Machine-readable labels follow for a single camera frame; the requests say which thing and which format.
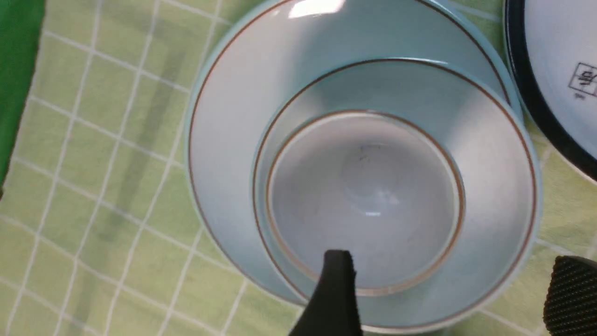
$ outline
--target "black object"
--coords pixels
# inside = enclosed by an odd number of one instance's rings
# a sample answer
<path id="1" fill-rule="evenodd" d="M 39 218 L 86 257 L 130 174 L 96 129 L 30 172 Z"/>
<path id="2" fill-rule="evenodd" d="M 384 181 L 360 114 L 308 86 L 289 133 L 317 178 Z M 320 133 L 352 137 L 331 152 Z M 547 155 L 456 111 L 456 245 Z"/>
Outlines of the black object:
<path id="1" fill-rule="evenodd" d="M 527 49 L 525 3 L 526 0 L 506 0 L 504 10 L 507 53 L 518 91 L 533 120 L 553 146 L 583 173 L 597 181 L 597 158 L 585 151 L 562 127 L 535 80 Z"/>
<path id="2" fill-rule="evenodd" d="M 543 321 L 552 336 L 597 335 L 597 262 L 556 258 Z"/>
<path id="3" fill-rule="evenodd" d="M 362 336 L 348 251 L 327 251 L 315 292 L 290 336 Z"/>

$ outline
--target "plate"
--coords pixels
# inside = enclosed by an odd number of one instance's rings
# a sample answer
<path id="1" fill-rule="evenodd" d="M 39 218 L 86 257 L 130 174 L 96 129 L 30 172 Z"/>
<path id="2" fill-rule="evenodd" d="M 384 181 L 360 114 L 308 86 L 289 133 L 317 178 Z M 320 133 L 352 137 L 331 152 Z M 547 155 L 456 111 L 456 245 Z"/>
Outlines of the plate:
<path id="1" fill-rule="evenodd" d="M 597 181 L 595 0 L 507 0 L 508 61 L 529 113 L 553 146 Z"/>
<path id="2" fill-rule="evenodd" d="M 428 332 L 489 303 L 524 263 L 539 223 L 540 173 L 522 123 L 487 86 L 459 69 L 417 59 L 375 59 L 344 66 L 298 91 L 275 117 L 266 140 L 277 143 L 296 125 L 346 108 L 383 111 L 421 128 L 452 156 L 466 193 L 460 235 L 445 261 L 415 287 L 359 296 L 361 322 L 375 332 Z M 267 163 L 269 155 L 264 151 L 257 161 Z M 257 166 L 257 199 L 263 198 L 264 174 Z M 285 257 L 264 211 L 256 207 L 256 214 L 272 261 L 309 298 L 316 282 Z M 380 243 L 392 248 L 391 242 Z"/>
<path id="3" fill-rule="evenodd" d="M 396 56 L 459 66 L 520 111 L 507 69 L 483 34 L 429 0 L 266 1 L 226 34 L 202 69 L 186 122 L 192 195 L 220 248 L 272 294 L 302 302 L 268 260 L 247 203 L 265 128 L 300 87 L 330 69 Z M 240 208 L 229 211 L 233 204 Z"/>

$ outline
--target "black ribbed object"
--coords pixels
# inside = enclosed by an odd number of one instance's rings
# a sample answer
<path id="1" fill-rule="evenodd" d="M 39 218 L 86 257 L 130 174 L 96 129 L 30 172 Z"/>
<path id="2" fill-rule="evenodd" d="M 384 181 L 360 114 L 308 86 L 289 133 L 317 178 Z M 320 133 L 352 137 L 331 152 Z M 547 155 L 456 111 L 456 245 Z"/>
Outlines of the black ribbed object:
<path id="1" fill-rule="evenodd" d="M 552 336 L 597 335 L 597 262 L 556 258 L 543 321 Z"/>

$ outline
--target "stacked dishes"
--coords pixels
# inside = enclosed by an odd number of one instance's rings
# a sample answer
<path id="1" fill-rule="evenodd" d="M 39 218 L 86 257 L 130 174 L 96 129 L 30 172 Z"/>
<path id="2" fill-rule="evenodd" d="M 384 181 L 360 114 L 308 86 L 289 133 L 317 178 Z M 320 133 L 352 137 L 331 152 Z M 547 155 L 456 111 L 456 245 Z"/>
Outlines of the stacked dishes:
<path id="1" fill-rule="evenodd" d="M 351 251 L 361 322 L 450 325 L 530 249 L 536 155 L 504 64 L 431 0 L 261 4 L 209 58 L 189 108 L 198 212 L 252 281 L 312 294 Z"/>

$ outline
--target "table surface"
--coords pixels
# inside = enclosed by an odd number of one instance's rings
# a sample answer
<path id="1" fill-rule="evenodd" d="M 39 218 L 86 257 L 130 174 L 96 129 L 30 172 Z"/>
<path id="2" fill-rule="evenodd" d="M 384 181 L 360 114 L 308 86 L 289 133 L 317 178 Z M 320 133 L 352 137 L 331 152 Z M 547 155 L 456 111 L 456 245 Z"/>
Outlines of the table surface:
<path id="1" fill-rule="evenodd" d="M 260 0 L 49 0 L 0 202 L 0 334 L 284 335 L 301 310 L 245 279 L 188 196 L 183 114 L 201 62 Z M 442 2 L 503 56 L 502 0 Z M 548 335 L 557 255 L 595 256 L 597 186 L 527 120 L 539 239 L 494 303 L 434 335 Z"/>

